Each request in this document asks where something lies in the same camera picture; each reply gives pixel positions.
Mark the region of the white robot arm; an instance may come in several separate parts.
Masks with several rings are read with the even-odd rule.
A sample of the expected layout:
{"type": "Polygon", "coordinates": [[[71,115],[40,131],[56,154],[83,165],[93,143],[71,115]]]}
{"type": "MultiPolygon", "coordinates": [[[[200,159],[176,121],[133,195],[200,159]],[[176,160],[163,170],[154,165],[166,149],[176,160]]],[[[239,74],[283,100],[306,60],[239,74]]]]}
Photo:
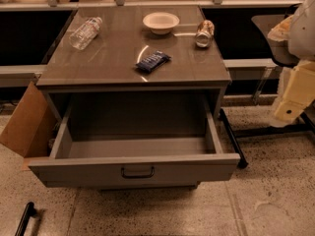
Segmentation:
{"type": "Polygon", "coordinates": [[[292,16],[269,31],[268,39],[286,40],[288,52],[299,59],[280,75],[270,115],[270,125],[279,128],[292,124],[315,100],[315,0],[304,0],[292,16]]]}

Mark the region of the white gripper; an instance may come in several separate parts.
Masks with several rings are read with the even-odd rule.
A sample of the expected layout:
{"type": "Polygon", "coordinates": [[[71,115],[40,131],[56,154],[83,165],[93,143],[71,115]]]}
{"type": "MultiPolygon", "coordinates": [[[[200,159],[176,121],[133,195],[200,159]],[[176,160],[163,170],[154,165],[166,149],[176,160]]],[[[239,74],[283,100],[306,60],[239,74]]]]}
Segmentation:
{"type": "MultiPolygon", "coordinates": [[[[272,28],[268,39],[281,42],[289,40],[289,16],[272,28]]],[[[283,68],[278,85],[278,95],[272,104],[271,126],[292,124],[315,100],[315,62],[300,61],[294,68],[283,68]]]]}

